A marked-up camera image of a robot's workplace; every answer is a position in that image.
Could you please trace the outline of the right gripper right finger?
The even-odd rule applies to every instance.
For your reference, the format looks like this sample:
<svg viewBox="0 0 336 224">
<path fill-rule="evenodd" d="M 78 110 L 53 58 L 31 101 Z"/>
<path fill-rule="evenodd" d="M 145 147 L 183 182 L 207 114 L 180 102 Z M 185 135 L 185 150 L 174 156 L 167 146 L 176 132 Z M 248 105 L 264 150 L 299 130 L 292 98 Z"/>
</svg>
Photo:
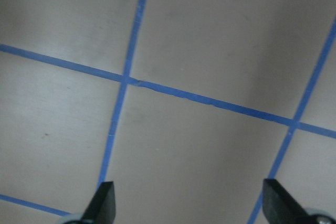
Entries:
<svg viewBox="0 0 336 224">
<path fill-rule="evenodd" d="M 264 179 L 262 186 L 263 214 L 268 223 L 297 223 L 309 216 L 276 179 Z"/>
</svg>

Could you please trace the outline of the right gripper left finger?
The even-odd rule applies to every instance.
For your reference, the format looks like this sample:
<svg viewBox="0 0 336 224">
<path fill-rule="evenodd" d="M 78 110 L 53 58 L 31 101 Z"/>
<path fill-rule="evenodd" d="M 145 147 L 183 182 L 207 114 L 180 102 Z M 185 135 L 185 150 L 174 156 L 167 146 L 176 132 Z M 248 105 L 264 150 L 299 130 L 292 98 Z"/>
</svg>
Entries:
<svg viewBox="0 0 336 224">
<path fill-rule="evenodd" d="M 114 183 L 100 184 L 91 202 L 80 218 L 80 223 L 113 223 L 116 217 Z"/>
</svg>

